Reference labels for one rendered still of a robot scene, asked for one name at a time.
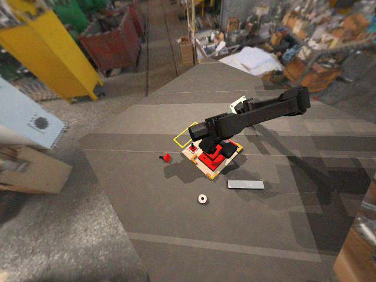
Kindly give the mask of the small white ring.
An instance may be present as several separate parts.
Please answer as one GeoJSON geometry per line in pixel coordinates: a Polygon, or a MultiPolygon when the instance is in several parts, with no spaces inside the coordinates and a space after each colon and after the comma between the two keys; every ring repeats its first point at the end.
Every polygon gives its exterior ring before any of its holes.
{"type": "Polygon", "coordinates": [[[207,197],[204,194],[199,195],[198,200],[201,204],[205,204],[207,202],[207,197]],[[204,198],[204,200],[202,200],[204,198]]]}

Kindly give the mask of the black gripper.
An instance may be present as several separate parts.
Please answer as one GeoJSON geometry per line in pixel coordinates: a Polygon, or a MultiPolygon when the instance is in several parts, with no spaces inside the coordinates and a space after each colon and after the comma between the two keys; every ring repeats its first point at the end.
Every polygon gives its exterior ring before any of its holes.
{"type": "Polygon", "coordinates": [[[237,146],[234,145],[232,142],[226,143],[223,140],[221,140],[218,141],[218,145],[222,147],[219,151],[219,154],[227,159],[229,159],[237,150],[237,146]]]}

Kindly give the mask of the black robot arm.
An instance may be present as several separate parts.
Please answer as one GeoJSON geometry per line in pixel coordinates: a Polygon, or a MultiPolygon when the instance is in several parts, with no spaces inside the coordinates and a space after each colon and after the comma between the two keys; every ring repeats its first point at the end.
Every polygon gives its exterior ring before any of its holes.
{"type": "Polygon", "coordinates": [[[192,141],[202,139],[199,148],[213,155],[218,141],[230,139],[245,127],[281,116],[303,115],[310,107],[308,87],[300,85],[286,90],[277,98],[261,101],[257,98],[246,99],[234,107],[237,114],[223,113],[213,116],[188,129],[192,141]]]}

